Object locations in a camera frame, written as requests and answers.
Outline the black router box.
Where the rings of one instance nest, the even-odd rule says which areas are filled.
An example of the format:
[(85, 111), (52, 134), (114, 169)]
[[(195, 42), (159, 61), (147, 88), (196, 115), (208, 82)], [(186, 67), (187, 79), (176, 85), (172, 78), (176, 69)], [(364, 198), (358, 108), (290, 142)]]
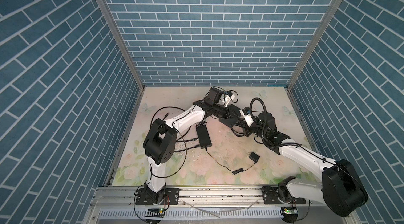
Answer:
[(232, 126), (239, 126), (241, 128), (247, 127), (247, 123), (240, 113), (240, 108), (235, 105), (229, 105), (228, 111), (224, 117), (219, 118), (219, 122), (231, 128)]

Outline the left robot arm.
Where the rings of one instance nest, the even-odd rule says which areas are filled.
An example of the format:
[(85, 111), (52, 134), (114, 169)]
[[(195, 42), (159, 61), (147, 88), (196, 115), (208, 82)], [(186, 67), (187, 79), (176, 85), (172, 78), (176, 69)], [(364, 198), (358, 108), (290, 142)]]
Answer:
[(177, 136), (183, 135), (196, 126), (198, 147), (211, 146), (210, 136), (206, 127), (206, 118), (224, 118), (237, 120), (238, 112), (233, 110), (230, 103), (238, 102), (238, 93), (234, 90), (224, 90), (219, 87), (210, 88), (201, 99), (193, 102), (191, 107), (171, 119), (156, 119), (151, 123), (143, 147), (148, 159), (149, 178), (147, 189), (153, 193), (164, 192), (168, 176), (165, 175), (165, 163), (175, 152)]

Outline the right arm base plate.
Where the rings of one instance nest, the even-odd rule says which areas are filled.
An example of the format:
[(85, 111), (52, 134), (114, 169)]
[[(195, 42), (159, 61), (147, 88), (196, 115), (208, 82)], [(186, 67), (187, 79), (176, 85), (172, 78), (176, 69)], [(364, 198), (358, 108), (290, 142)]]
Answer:
[(261, 188), (261, 191), (265, 205), (306, 204), (306, 200), (304, 198), (293, 197), (285, 188), (279, 189), (278, 187), (266, 185)]

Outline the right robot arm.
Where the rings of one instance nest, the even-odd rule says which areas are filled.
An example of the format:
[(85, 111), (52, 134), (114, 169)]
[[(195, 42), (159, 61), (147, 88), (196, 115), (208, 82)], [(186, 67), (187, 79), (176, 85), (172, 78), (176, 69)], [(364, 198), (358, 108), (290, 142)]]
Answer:
[(238, 121), (246, 136), (260, 137), (268, 149), (291, 159), (318, 179), (317, 182), (306, 182), (296, 176), (284, 179), (278, 184), (280, 201), (286, 204), (298, 198), (316, 201), (341, 217), (347, 217), (368, 201), (368, 193), (349, 161), (325, 157), (279, 132), (270, 113), (253, 116), (246, 108), (239, 112)]

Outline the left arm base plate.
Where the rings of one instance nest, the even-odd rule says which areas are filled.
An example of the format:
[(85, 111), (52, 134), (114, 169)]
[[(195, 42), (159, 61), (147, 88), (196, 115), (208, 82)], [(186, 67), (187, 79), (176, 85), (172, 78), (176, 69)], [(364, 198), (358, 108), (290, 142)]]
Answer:
[(136, 193), (135, 204), (137, 206), (162, 205), (166, 201), (166, 205), (178, 205), (179, 188), (163, 187), (159, 192), (152, 191), (148, 186), (140, 188)]

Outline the black power adapter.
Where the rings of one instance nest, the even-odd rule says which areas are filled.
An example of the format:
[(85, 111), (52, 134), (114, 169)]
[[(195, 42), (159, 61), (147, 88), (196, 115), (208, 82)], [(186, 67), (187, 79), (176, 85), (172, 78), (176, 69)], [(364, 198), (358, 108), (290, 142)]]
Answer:
[(219, 166), (221, 166), (221, 167), (225, 168), (226, 170), (230, 171), (232, 175), (236, 175), (236, 174), (239, 174), (239, 173), (242, 173), (242, 172), (245, 172), (245, 171), (250, 170), (252, 167), (255, 166), (256, 163), (258, 163), (258, 161), (259, 161), (259, 159), (260, 159), (260, 156), (259, 156), (258, 154), (256, 154), (255, 152), (251, 152), (251, 153), (249, 154), (249, 159), (250, 159), (251, 161), (253, 161), (254, 163), (253, 163), (250, 167), (248, 167), (247, 169), (239, 168), (239, 169), (236, 169), (236, 170), (231, 170), (230, 168), (226, 167), (225, 165), (220, 164), (220, 163), (218, 162), (218, 160), (216, 160), (216, 159), (208, 152), (207, 149), (205, 149), (205, 150), (206, 150), (206, 152), (207, 152), (207, 154), (208, 154), (209, 157), (211, 157)]

